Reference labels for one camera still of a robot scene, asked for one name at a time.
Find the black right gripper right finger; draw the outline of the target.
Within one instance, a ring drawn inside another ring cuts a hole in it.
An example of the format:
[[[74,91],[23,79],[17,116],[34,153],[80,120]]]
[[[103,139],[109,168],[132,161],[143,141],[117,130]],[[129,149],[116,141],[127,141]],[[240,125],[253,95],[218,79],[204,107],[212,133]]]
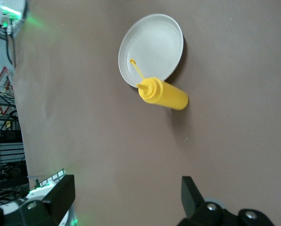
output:
[[[190,176],[183,176],[181,201],[186,217],[177,226],[275,226],[262,212],[241,209],[230,213],[214,201],[205,201]]]

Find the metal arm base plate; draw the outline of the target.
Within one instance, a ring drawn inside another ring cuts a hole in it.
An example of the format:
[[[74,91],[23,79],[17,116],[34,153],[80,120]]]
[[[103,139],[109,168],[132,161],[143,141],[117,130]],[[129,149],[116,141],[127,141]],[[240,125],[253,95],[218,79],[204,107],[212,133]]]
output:
[[[25,19],[21,19],[20,21],[14,20],[13,22],[11,22],[11,26],[10,26],[11,33],[10,33],[10,35],[11,35],[12,38],[15,38],[19,34],[19,32],[22,29],[22,27],[24,26],[24,24],[25,24]]]
[[[64,176],[66,175],[66,171],[61,169],[57,173],[53,174],[52,176],[48,177],[47,179],[40,182],[40,187],[46,186],[48,183],[56,184],[58,183]]]

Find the white round plate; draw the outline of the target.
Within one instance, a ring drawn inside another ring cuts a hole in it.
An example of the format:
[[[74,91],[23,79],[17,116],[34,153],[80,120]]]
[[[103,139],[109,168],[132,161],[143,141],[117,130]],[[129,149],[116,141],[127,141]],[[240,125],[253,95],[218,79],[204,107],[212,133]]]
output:
[[[178,66],[184,48],[179,24],[165,14],[151,14],[137,21],[125,34],[118,52],[118,67],[132,87],[142,77],[167,80]]]

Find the yellow squeeze bottle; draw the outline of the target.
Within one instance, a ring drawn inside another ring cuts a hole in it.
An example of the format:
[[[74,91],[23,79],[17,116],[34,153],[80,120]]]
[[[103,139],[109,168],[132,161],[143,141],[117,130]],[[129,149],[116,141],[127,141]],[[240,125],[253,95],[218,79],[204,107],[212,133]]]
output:
[[[134,66],[142,78],[136,87],[144,102],[174,110],[183,110],[187,107],[189,97],[185,91],[156,77],[145,78],[133,58],[129,60],[129,63]]]

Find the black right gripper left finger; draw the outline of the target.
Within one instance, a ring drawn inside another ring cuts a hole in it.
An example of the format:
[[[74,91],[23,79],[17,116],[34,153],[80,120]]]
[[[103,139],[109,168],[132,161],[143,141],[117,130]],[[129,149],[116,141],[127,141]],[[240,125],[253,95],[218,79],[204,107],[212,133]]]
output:
[[[73,175],[31,190],[25,198],[0,206],[0,226],[72,226],[75,200]]]

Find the red triangle warning sign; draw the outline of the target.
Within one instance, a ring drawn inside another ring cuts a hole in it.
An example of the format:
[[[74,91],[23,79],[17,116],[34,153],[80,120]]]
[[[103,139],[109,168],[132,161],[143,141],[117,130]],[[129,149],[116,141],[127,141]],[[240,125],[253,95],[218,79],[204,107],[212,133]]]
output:
[[[13,86],[14,73],[6,66],[0,72],[0,91],[11,90]]]

